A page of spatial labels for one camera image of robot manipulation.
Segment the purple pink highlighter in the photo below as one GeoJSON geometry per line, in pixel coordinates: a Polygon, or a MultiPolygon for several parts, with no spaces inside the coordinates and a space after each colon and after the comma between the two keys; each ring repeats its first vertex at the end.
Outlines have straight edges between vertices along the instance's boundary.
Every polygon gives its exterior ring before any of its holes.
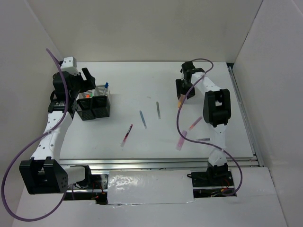
{"type": "Polygon", "coordinates": [[[183,146],[184,141],[185,141],[184,137],[186,137],[186,136],[187,136],[187,131],[183,130],[182,131],[182,136],[180,136],[180,138],[178,140],[178,143],[177,143],[177,146],[176,146],[176,150],[181,151],[182,146],[183,146]]]}

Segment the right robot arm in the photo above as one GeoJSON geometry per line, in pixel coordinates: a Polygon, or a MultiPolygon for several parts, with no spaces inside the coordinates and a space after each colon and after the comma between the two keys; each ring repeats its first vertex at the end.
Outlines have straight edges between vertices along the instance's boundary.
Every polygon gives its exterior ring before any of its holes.
{"type": "Polygon", "coordinates": [[[212,146],[214,150],[208,159],[207,181],[211,185],[218,185],[228,173],[227,156],[225,150],[225,131],[231,118],[231,97],[228,89],[222,89],[214,84],[208,77],[214,64],[210,60],[201,59],[211,63],[207,70],[194,66],[194,61],[186,61],[181,65],[181,79],[176,80],[178,98],[177,131],[181,138],[193,143],[212,146]],[[202,118],[214,132],[214,142],[190,140],[180,131],[179,116],[185,100],[195,96],[196,90],[204,95],[202,118]]]}

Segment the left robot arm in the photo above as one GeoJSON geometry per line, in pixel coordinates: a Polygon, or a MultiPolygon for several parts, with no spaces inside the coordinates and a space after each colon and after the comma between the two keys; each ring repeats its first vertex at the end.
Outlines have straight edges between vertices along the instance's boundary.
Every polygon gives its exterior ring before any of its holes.
{"type": "Polygon", "coordinates": [[[64,138],[76,113],[79,93],[96,87],[87,68],[72,75],[67,70],[53,75],[54,91],[50,96],[45,136],[29,160],[21,161],[19,171],[29,194],[64,193],[77,183],[87,189],[93,184],[89,166],[63,168],[59,164],[64,138]]]}

